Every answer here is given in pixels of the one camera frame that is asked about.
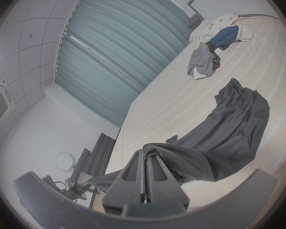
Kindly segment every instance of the ceiling air conditioner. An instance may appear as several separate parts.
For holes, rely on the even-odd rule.
[[[6,80],[0,81],[0,126],[4,119],[15,108],[15,104],[11,99],[11,94],[8,90]]]

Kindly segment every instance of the striped bed sheet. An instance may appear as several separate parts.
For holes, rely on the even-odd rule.
[[[221,67],[205,79],[187,75],[195,40],[133,101],[112,152],[106,173],[122,169],[134,151],[146,143],[165,142],[187,134],[216,107],[214,96],[231,78],[267,99],[270,118],[255,159],[236,174],[217,182],[191,181],[182,185],[190,207],[200,207],[225,196],[255,169],[274,173],[286,159],[286,28],[264,16],[238,18],[253,38],[236,42],[221,53]]]

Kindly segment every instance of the white pillow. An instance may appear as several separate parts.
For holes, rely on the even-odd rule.
[[[191,33],[189,42],[199,39],[211,39],[223,28],[230,26],[238,18],[236,13],[227,13],[222,16],[204,20]]]

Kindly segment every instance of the bed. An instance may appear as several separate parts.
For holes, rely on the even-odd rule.
[[[267,99],[270,118],[255,159],[234,175],[217,182],[191,181],[182,185],[190,207],[200,207],[225,196],[254,170],[274,173],[286,159],[286,28],[272,17],[239,17],[253,38],[236,42],[221,53],[221,67],[205,79],[186,74],[195,40],[133,101],[118,136],[106,173],[122,169],[134,151],[146,143],[179,138],[206,119],[215,108],[214,96],[231,78]]]

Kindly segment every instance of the teal curtain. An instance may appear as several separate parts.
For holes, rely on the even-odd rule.
[[[188,44],[188,19],[170,0],[81,0],[56,82],[121,127],[131,102]]]

